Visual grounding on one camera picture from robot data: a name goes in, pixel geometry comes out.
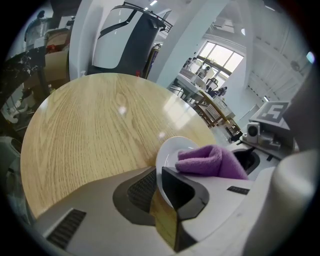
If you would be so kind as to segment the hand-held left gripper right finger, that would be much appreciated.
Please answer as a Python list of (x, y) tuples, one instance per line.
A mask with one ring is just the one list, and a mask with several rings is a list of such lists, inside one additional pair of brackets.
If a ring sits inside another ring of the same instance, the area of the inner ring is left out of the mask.
[(161, 170), (161, 191), (176, 212), (174, 251), (183, 251), (212, 234), (241, 204), (251, 180), (183, 175)]

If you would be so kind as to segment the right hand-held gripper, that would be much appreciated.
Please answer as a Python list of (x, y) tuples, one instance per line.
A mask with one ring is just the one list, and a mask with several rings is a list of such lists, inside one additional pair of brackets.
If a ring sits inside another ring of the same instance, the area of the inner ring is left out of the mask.
[(246, 129), (241, 140), (269, 153), (252, 146), (229, 147), (248, 179), (255, 181), (264, 169), (276, 168), (243, 254), (268, 256), (289, 238), (316, 192), (320, 178), (320, 76), (309, 75), (290, 101), (265, 102)]

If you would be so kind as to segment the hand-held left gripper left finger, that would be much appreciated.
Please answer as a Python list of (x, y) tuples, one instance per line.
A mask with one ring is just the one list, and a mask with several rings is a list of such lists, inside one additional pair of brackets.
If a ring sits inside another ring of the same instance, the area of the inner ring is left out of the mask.
[(51, 206), (34, 228), (64, 256), (171, 256), (150, 214), (155, 167), (82, 185)]

